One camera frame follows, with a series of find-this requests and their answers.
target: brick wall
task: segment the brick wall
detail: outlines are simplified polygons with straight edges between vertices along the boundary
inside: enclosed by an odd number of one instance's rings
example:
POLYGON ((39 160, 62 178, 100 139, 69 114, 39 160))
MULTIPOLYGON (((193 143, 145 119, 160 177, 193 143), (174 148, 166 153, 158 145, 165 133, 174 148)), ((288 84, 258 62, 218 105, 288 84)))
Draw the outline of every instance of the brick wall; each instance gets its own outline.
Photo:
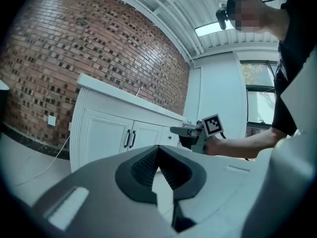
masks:
POLYGON ((172 42, 120 0, 29 0, 0 58, 10 87, 5 121, 62 145, 85 73, 183 114, 189 67, 172 42), (55 127, 44 122, 57 117, 55 127))

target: white power cord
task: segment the white power cord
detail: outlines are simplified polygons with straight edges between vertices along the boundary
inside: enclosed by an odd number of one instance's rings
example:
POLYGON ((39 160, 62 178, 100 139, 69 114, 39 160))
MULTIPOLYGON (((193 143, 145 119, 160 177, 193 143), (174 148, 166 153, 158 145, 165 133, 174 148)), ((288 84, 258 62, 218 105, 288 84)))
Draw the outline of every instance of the white power cord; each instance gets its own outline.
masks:
POLYGON ((44 171, 40 172, 39 174, 37 174, 36 176, 32 177, 31 179, 28 179, 28 180, 26 180, 26 181, 24 181, 24 182, 15 184, 15 185, 13 185, 13 186, 19 186, 19 185, 25 184, 25 183, 27 183, 27 182, 29 182, 29 181, 35 179, 36 177, 39 177, 40 175, 44 174, 47 170, 49 170, 49 168, 52 166, 52 164, 54 163, 54 161, 56 160, 56 158, 59 156, 59 154, 60 154, 61 151, 63 150, 65 144, 67 143, 67 141, 68 141, 68 139, 69 139, 69 137, 66 139, 66 141, 65 141, 65 143, 63 144, 63 146, 61 147, 59 153, 55 156, 55 158, 53 159, 53 161, 50 163, 50 165, 49 165, 44 171))

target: ceiling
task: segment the ceiling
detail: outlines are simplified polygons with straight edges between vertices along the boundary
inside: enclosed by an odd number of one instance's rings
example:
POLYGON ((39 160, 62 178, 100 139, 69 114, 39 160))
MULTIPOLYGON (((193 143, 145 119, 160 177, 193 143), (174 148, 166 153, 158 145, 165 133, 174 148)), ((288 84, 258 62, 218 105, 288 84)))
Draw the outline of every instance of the ceiling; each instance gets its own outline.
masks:
MULTIPOLYGON (((217 21, 218 0, 123 0, 147 16, 176 45, 186 61, 234 50, 276 50, 269 33, 241 33, 235 29, 198 37, 195 28, 217 21)), ((280 8, 284 1, 267 4, 280 8)))

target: black t-shirt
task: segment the black t-shirt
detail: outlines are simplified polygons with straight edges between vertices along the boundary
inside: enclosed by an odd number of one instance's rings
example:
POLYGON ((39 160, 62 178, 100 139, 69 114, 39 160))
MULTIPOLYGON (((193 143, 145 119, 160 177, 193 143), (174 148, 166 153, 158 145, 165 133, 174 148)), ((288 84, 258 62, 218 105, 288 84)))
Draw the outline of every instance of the black t-shirt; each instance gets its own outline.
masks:
POLYGON ((276 102, 272 127, 292 135, 296 131, 296 126, 281 99, 281 94, 303 67, 317 39, 313 21, 294 8, 289 0, 282 4, 281 9, 287 10, 290 24, 284 42, 280 42, 278 47, 281 59, 274 81, 276 102))

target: cabinet door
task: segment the cabinet door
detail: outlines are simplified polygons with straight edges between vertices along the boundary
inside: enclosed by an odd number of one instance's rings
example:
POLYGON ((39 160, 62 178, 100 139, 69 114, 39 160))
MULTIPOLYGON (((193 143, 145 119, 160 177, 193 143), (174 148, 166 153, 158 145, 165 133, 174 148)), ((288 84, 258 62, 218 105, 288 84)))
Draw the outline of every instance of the cabinet door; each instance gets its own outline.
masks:
POLYGON ((159 144, 162 129, 163 126, 135 121, 132 127, 129 150, 159 144))
POLYGON ((160 137, 159 144, 177 146, 177 141, 175 141, 176 136, 176 134, 170 132, 169 127, 163 127, 163 132, 162 136, 160 137))
POLYGON ((86 109, 80 130, 80 166, 127 151, 132 124, 133 120, 86 109))

